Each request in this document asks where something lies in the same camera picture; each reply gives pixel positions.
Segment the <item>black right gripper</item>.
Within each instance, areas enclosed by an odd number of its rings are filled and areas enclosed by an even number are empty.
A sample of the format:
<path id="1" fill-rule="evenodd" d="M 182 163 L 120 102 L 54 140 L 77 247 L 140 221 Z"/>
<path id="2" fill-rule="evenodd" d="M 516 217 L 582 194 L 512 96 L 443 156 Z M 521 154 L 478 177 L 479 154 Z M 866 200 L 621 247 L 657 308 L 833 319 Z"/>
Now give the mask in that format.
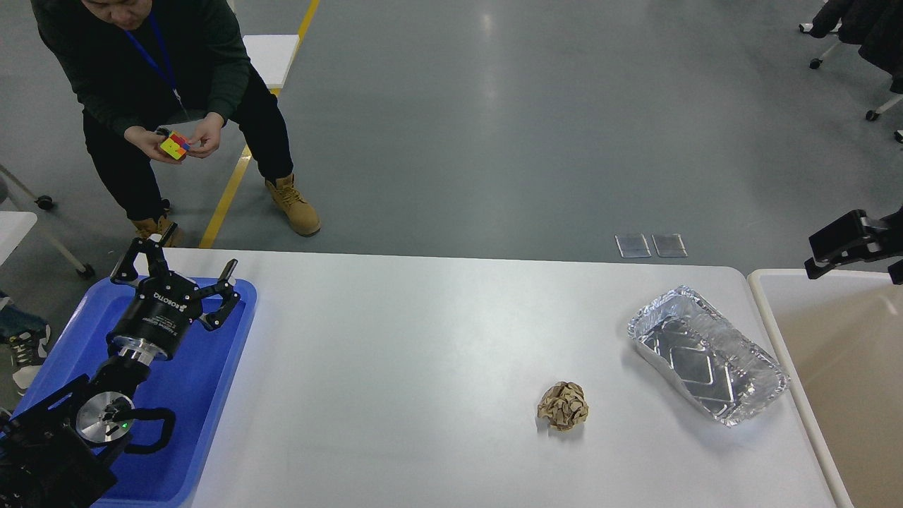
<path id="1" fill-rule="evenodd" d="M 812 251 L 804 263 L 807 277 L 819 279 L 842 265 L 902 257 L 902 207 L 881 219 L 868 218 L 864 210 L 854 210 L 808 238 Z M 902 260 L 889 266 L 894 285 L 902 285 Z"/>

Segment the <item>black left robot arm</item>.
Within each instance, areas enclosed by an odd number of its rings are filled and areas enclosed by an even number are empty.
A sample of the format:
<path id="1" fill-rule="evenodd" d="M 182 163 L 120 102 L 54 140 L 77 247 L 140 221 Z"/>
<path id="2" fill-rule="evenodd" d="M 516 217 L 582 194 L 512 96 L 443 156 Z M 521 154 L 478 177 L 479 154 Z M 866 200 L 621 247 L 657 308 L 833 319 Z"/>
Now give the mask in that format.
<path id="1" fill-rule="evenodd" d="M 4 507 L 175 507 L 187 498 L 257 305 L 236 266 L 189 279 L 158 242 L 131 242 L 2 423 Z"/>

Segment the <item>person's left hand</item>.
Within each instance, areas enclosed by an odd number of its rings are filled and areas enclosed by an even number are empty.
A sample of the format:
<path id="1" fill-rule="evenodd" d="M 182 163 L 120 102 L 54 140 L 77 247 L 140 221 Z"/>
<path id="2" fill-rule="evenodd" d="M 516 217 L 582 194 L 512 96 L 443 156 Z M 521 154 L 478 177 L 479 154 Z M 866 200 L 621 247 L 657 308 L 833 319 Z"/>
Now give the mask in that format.
<path id="1" fill-rule="evenodd" d="M 189 138 L 190 149 L 188 157 L 206 158 L 219 149 L 222 142 L 222 129 L 225 119 L 217 112 L 206 113 L 195 126 L 193 134 Z"/>

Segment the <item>person's right hand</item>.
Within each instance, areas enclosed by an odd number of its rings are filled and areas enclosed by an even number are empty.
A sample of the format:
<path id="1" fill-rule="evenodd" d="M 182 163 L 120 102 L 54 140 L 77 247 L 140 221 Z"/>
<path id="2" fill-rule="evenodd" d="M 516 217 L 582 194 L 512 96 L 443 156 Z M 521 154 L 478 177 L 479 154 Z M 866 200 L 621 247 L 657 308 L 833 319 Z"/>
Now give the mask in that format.
<path id="1" fill-rule="evenodd" d="M 187 155 L 181 155 L 181 158 L 173 158 L 165 151 L 162 151 L 160 145 L 166 139 L 166 136 L 155 134 L 144 126 L 129 126 L 123 132 L 123 138 L 139 149 L 146 157 L 154 161 L 165 164 L 182 164 Z"/>

